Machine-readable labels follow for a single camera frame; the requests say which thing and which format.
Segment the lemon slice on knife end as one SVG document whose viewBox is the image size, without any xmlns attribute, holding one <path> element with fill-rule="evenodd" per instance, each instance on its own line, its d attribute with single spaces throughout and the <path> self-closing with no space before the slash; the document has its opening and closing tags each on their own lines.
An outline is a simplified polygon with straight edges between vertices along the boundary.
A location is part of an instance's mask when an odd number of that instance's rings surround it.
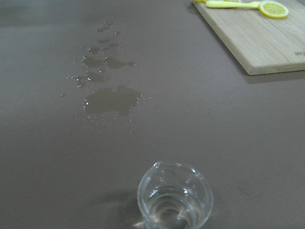
<svg viewBox="0 0 305 229">
<path fill-rule="evenodd" d="M 274 19 L 283 19 L 289 15 L 289 9 L 274 0 L 261 1 L 258 9 L 263 15 Z"/>
</svg>

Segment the clear glass cup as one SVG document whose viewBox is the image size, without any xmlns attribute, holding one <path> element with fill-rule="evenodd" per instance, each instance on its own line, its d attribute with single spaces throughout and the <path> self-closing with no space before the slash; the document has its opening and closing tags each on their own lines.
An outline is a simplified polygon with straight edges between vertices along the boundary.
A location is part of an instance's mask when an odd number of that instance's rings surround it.
<svg viewBox="0 0 305 229">
<path fill-rule="evenodd" d="M 212 189 L 189 165 L 157 161 L 142 177 L 137 201 L 146 229 L 201 229 L 213 209 Z"/>
</svg>

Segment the yellow plastic knife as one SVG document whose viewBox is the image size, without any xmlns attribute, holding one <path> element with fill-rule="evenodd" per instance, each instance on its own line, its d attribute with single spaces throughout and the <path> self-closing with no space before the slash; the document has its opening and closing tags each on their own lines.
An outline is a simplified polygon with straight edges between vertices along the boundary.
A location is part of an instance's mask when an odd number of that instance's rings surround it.
<svg viewBox="0 0 305 229">
<path fill-rule="evenodd" d="M 228 1 L 216 1 L 209 0 L 206 2 L 208 8 L 248 8 L 256 9 L 260 5 L 260 2 L 254 1 L 250 3 L 241 3 L 241 2 L 228 2 Z"/>
</svg>

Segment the bamboo cutting board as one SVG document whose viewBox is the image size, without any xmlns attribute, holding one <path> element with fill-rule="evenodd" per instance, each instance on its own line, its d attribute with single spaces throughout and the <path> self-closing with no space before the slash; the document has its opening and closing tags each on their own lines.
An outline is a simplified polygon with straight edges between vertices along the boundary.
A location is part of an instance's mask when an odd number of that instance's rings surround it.
<svg viewBox="0 0 305 229">
<path fill-rule="evenodd" d="M 305 2 L 282 0 L 289 9 L 273 19 L 258 9 L 212 9 L 193 4 L 249 75 L 305 69 Z"/>
</svg>

